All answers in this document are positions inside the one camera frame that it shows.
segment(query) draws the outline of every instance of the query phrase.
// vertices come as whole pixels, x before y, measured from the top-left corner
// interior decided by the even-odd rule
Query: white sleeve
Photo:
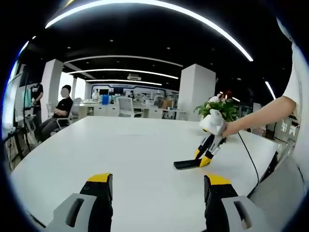
[[[299,106],[300,105],[299,91],[300,91],[300,89],[299,89],[297,73],[296,73],[296,69],[295,69],[295,64],[293,63],[290,80],[289,80],[289,83],[288,83],[284,93],[283,93],[283,96],[292,99]]]

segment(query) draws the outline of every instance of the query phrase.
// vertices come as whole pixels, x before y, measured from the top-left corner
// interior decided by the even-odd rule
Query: green leaves
[[[237,117],[237,106],[234,105],[233,100],[228,99],[223,102],[205,102],[203,105],[199,105],[194,109],[194,112],[198,110],[198,115],[206,117],[210,114],[210,109],[219,110],[225,121],[235,121]]]

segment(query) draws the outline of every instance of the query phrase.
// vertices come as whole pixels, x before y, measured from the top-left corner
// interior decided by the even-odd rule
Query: ceiling
[[[75,0],[55,16],[87,2],[91,1]],[[66,17],[39,31],[20,59],[35,67],[38,73],[47,61],[55,58],[68,62],[93,56],[127,55],[174,62],[183,67],[151,59],[120,57],[70,62],[81,70],[131,69],[179,77],[139,73],[142,81],[161,83],[163,88],[173,90],[179,90],[182,69],[196,63],[216,72],[217,92],[231,90],[242,102],[270,102],[272,96],[265,81],[269,81],[276,96],[284,92],[291,73],[291,43],[267,8],[246,0],[168,2],[223,28],[247,50],[253,62],[222,35],[194,18],[157,6],[132,3],[99,6]],[[64,72],[71,71],[75,70],[64,67]],[[126,79],[129,72],[88,74],[96,79]],[[82,73],[74,75],[90,79]]]

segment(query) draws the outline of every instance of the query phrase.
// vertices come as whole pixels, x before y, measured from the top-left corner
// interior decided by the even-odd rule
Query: black t-shirt
[[[70,97],[62,99],[62,100],[58,103],[58,105],[56,106],[56,108],[59,109],[59,110],[67,111],[68,114],[67,114],[66,116],[60,116],[60,115],[54,114],[53,117],[55,117],[55,118],[64,118],[64,117],[68,117],[68,116],[69,116],[69,113],[70,113],[70,111],[71,111],[72,105],[73,105],[73,101],[72,101],[72,99],[71,99]]]
[[[34,98],[34,100],[36,100],[39,97],[40,93],[43,93],[43,86],[41,84],[31,87],[31,98]],[[34,105],[34,108],[41,109],[41,100],[39,100]]]

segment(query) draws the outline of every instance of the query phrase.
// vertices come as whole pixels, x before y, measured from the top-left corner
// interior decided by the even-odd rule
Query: man sitting
[[[43,122],[38,128],[39,138],[42,142],[50,137],[50,133],[53,132],[55,129],[59,128],[57,124],[58,118],[66,118],[69,116],[71,111],[73,101],[70,97],[71,86],[65,85],[61,89],[61,96],[64,98],[62,99],[56,109],[54,110],[54,115],[52,118],[49,118],[45,122]],[[66,120],[60,120],[60,126],[66,126],[68,122]]]

